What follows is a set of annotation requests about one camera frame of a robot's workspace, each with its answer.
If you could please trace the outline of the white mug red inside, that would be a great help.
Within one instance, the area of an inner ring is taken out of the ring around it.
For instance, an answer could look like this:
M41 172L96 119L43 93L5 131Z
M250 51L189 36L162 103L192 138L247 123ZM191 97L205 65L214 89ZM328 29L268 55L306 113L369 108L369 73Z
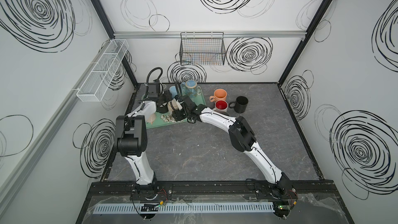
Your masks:
M218 100L215 102L215 106L214 106L213 110L218 113L225 114L228 111L228 107L229 107L229 105L226 101Z

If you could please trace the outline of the peach mug grey base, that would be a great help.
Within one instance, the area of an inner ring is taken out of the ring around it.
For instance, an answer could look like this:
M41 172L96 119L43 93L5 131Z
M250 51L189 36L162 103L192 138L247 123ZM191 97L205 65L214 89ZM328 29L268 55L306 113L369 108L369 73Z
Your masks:
M210 102L217 102L219 100L225 101L227 99L228 93L224 89L217 89L214 91L213 95L209 97Z

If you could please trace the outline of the black mug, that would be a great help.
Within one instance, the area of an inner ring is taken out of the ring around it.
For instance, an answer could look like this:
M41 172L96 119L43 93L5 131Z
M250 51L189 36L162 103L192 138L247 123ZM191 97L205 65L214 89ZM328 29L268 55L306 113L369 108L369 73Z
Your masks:
M245 96L238 96L235 101L229 103L229 108L236 113L242 114L245 112L249 100Z

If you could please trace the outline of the beige mug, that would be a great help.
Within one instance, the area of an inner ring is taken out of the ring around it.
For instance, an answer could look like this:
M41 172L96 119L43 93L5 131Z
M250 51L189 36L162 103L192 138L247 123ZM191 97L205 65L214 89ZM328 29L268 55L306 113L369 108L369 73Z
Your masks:
M167 103L167 108L169 111L169 115L172 115L174 111L182 110L181 104L176 99L172 99L171 101L169 101Z

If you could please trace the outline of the pale pink mug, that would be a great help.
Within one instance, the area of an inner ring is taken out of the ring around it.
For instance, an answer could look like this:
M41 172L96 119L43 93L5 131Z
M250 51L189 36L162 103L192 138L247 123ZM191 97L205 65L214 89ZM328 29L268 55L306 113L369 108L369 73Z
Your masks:
M157 118L156 113L154 113L154 114L151 114L146 121L147 121L147 123L150 123L151 125L153 125L156 118Z

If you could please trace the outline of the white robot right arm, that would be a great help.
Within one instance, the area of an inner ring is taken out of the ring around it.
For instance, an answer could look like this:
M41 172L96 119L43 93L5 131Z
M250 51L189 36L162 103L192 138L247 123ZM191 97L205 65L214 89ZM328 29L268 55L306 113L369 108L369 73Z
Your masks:
M247 120L218 113L204 104L195 104L188 96L175 96L178 109L187 117L188 123L208 123L228 133L232 146L246 154L259 168L268 182L272 195L281 197L293 189L289 177L265 154Z

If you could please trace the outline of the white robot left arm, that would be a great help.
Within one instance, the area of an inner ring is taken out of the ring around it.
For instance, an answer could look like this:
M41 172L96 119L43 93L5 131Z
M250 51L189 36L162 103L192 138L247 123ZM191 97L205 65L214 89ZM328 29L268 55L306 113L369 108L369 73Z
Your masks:
M138 107L116 119L115 149L128 161L135 175L135 183L140 186L155 185L155 172L150 167L146 154L146 123L155 115L158 105L165 101L163 85L160 82L147 83L144 99Z

